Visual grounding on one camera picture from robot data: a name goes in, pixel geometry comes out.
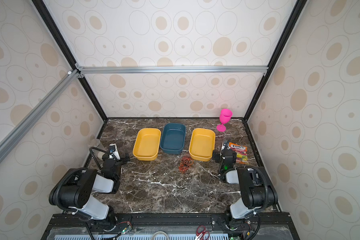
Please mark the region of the clear jar with white powder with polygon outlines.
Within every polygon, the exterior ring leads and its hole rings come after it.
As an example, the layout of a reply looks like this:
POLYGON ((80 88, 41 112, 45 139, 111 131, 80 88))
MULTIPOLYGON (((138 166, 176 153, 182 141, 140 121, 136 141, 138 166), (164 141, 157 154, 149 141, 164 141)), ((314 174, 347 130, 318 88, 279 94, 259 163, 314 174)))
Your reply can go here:
POLYGON ((104 153, 104 151, 106 151, 106 148, 103 146, 103 144, 101 143, 101 141, 99 139, 90 140, 89 147, 95 147, 97 149, 103 150, 103 151, 92 150, 94 155, 96 156, 97 160, 105 160, 108 157, 108 155, 106 155, 106 153, 104 153))

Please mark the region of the left yellow plastic bin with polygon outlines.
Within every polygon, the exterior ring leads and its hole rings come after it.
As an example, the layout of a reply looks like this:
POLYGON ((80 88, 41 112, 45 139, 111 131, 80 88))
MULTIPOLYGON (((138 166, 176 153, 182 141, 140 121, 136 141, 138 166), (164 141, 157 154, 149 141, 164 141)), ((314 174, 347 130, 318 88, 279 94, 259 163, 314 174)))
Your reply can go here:
POLYGON ((133 155, 139 161, 154 161, 158 157, 161 131, 156 128, 144 128, 138 132, 133 155))

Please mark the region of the pink plastic goblet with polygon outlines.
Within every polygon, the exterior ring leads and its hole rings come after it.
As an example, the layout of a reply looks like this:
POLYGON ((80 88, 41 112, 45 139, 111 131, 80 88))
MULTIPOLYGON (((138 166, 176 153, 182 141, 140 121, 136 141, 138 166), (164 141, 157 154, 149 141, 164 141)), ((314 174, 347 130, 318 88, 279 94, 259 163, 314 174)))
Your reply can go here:
POLYGON ((219 132, 225 132, 226 131, 226 126, 225 124, 227 124, 231 118, 232 118, 233 112, 229 109, 222 109, 221 113, 220 113, 220 124, 217 125, 217 130, 219 132))

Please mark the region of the horizontal aluminium rail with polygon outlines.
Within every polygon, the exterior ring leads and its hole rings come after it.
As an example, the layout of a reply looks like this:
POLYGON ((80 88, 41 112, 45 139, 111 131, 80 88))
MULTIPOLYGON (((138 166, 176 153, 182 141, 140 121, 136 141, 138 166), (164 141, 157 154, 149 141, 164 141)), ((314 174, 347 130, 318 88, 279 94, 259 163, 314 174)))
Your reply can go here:
POLYGON ((74 69, 80 75, 170 75, 170 74, 225 74, 266 73, 267 66, 147 66, 147 67, 83 67, 74 69))

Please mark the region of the teal plastic bin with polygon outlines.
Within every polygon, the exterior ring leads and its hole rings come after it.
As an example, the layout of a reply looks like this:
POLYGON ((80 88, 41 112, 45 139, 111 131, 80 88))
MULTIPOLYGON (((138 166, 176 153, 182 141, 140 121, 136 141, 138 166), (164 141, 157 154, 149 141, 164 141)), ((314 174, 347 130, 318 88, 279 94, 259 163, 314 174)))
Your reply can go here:
POLYGON ((168 123, 163 129, 160 148, 166 154, 180 155, 185 146, 186 126, 178 123, 168 123))

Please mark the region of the colourful snack bag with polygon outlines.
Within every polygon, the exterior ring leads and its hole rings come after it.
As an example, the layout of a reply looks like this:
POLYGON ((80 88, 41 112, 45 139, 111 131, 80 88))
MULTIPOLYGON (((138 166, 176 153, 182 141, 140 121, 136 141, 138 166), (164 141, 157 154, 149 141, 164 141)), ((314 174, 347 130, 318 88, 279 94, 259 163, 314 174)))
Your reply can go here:
POLYGON ((236 163, 237 164, 248 164, 248 148, 246 146, 237 145, 232 142, 229 142, 229 149, 236 153, 236 163))

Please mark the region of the red handled scissors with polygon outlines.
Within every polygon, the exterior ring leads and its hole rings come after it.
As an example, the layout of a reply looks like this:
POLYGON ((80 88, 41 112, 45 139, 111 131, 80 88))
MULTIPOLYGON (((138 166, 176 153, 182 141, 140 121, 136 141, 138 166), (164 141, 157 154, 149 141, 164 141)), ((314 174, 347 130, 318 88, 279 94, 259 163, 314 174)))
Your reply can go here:
POLYGON ((207 231, 207 228, 204 225, 198 226, 196 230, 195 240, 209 240, 210 232, 207 231))

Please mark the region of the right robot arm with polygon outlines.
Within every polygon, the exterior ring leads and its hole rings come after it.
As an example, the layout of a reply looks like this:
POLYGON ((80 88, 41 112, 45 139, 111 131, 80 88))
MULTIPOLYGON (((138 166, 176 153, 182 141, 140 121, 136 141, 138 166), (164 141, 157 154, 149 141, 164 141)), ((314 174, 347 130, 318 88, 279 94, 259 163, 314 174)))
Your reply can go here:
POLYGON ((239 220, 247 220, 278 203, 278 194, 265 168, 255 166, 236 167, 237 153, 225 148, 213 151, 212 159, 219 163, 218 177, 228 184, 236 184, 240 198, 225 211, 225 225, 237 229, 239 220))

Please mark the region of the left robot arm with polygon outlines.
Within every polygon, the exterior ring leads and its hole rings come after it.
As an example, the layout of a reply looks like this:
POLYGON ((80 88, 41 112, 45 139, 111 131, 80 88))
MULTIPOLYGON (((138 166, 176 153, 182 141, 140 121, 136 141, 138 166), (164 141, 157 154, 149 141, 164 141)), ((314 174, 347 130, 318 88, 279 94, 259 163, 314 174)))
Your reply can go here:
POLYGON ((109 145, 107 151, 90 147, 89 152, 98 169, 69 169, 51 190, 49 203, 85 221, 103 225, 109 231, 117 225, 114 208, 100 202, 93 193, 117 193, 122 166, 130 161, 130 155, 126 153, 121 157, 116 144, 109 145))

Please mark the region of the yellow plastic bin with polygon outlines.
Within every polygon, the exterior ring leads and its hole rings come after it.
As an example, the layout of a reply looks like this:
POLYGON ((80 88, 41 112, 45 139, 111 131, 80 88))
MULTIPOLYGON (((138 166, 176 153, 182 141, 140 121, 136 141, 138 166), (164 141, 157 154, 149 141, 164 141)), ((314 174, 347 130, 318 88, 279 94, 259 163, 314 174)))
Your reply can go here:
POLYGON ((156 128, 144 128, 138 132, 133 155, 139 161, 154 161, 158 157, 161 131, 156 128))
POLYGON ((196 128, 192 132, 189 154, 193 160, 208 162, 215 149, 216 134, 212 130, 196 128))

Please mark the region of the right yellow plastic bin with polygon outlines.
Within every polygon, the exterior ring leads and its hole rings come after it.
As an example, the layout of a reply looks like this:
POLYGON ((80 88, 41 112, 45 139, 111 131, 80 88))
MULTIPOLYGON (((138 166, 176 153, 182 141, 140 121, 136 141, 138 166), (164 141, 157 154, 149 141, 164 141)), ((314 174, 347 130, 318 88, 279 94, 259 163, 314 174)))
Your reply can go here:
POLYGON ((212 130, 196 128, 192 132, 189 154, 193 160, 208 162, 215 149, 216 134, 212 130))

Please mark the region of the diagonal aluminium rail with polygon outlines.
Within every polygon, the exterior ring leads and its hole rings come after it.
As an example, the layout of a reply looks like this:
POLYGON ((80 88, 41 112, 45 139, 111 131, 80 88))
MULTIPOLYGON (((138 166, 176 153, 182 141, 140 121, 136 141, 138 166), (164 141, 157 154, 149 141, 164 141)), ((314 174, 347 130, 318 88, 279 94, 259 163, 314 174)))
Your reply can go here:
POLYGON ((35 123, 47 112, 67 86, 78 77, 78 70, 71 70, 0 142, 0 164, 35 123))

